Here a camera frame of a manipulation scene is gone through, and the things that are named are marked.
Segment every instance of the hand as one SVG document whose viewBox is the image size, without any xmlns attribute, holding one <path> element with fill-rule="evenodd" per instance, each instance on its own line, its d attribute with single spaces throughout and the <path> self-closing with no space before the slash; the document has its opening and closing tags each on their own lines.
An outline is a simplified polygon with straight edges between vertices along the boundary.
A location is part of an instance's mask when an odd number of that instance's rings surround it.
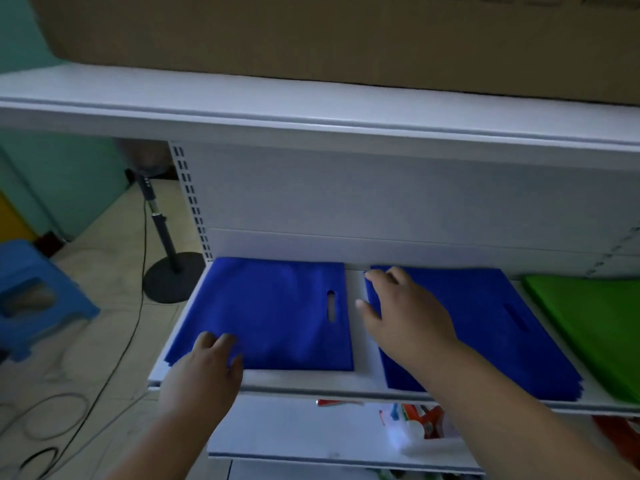
<svg viewBox="0 0 640 480">
<path fill-rule="evenodd" d="M 365 273 L 380 298 L 382 318 L 370 304 L 357 300 L 364 325 L 382 350 L 409 373 L 425 358 L 436 357 L 460 344 L 449 313 L 427 290 L 415 284 L 404 269 Z"/>
<path fill-rule="evenodd" d="M 228 333 L 216 339 L 212 333 L 202 332 L 193 350 L 173 364 L 164 378 L 159 413 L 192 422 L 209 437 L 240 391 L 242 356 L 236 356 L 227 368 L 235 341 Z"/>
</svg>

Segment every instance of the stack of green bags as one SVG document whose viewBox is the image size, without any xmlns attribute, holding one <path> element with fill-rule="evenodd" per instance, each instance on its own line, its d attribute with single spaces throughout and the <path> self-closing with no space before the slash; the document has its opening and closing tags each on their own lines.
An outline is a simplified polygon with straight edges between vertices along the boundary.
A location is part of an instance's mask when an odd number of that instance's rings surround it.
<svg viewBox="0 0 640 480">
<path fill-rule="evenodd" d="M 640 280 L 526 276 L 524 286 L 602 386 L 640 403 Z"/>
</svg>

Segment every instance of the finger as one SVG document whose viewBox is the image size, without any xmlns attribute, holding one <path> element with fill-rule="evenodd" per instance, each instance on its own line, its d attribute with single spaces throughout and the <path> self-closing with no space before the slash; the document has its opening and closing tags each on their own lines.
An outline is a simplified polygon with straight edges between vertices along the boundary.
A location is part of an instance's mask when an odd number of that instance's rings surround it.
<svg viewBox="0 0 640 480">
<path fill-rule="evenodd" d="M 231 354 L 231 348 L 233 348 L 235 343 L 235 335 L 223 333 L 222 336 L 216 340 L 216 343 L 213 344 L 211 352 L 223 357 L 229 357 L 229 354 Z"/>
<path fill-rule="evenodd" d="M 372 269 L 364 274 L 364 277 L 368 279 L 373 285 L 373 289 L 376 293 L 384 293 L 390 285 L 396 284 L 391 275 L 385 273 L 381 269 Z"/>
<path fill-rule="evenodd" d="M 378 330 L 382 326 L 382 319 L 373 309 L 373 307 L 362 299 L 356 300 L 356 308 L 360 313 L 360 317 L 364 322 L 364 328 L 367 329 L 369 334 L 375 338 L 378 333 Z"/>
<path fill-rule="evenodd" d="M 216 336 L 210 331 L 200 332 L 193 344 L 193 350 L 208 349 L 216 343 Z"/>
<path fill-rule="evenodd" d="M 412 282 L 411 276 L 409 276 L 404 269 L 398 266 L 393 266 L 387 270 L 387 274 L 394 277 L 399 285 L 408 285 Z"/>
<path fill-rule="evenodd" d="M 229 366 L 229 380 L 240 389 L 240 384 L 242 384 L 242 376 L 244 374 L 244 366 L 243 366 L 243 355 L 238 354 L 231 361 L 231 365 Z"/>
</svg>

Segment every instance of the plastic stool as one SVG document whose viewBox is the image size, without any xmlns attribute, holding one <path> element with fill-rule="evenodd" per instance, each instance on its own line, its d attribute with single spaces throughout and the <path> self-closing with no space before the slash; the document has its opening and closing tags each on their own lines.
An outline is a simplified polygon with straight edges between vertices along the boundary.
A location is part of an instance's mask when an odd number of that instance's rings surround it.
<svg viewBox="0 0 640 480">
<path fill-rule="evenodd" d="M 70 314 L 91 319 L 100 313 L 100 308 L 75 282 L 28 241 L 16 239 L 0 244 L 0 299 L 4 301 L 37 282 L 43 282 L 55 293 L 56 301 L 51 307 L 16 317 L 9 317 L 0 308 L 0 349 L 9 352 L 16 362 L 31 354 L 29 345 L 39 334 L 64 322 Z"/>
</svg>

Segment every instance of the teal wall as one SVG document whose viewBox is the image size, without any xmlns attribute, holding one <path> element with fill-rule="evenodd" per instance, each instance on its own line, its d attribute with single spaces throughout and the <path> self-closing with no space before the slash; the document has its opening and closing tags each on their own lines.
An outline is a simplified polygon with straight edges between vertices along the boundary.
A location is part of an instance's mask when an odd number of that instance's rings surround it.
<svg viewBox="0 0 640 480">
<path fill-rule="evenodd" d="M 61 63 L 49 52 L 28 2 L 0 0 L 0 73 Z M 124 192 L 125 168 L 109 138 L 0 128 L 0 191 L 39 235 L 55 226 L 28 187 L 62 231 L 76 237 Z"/>
</svg>

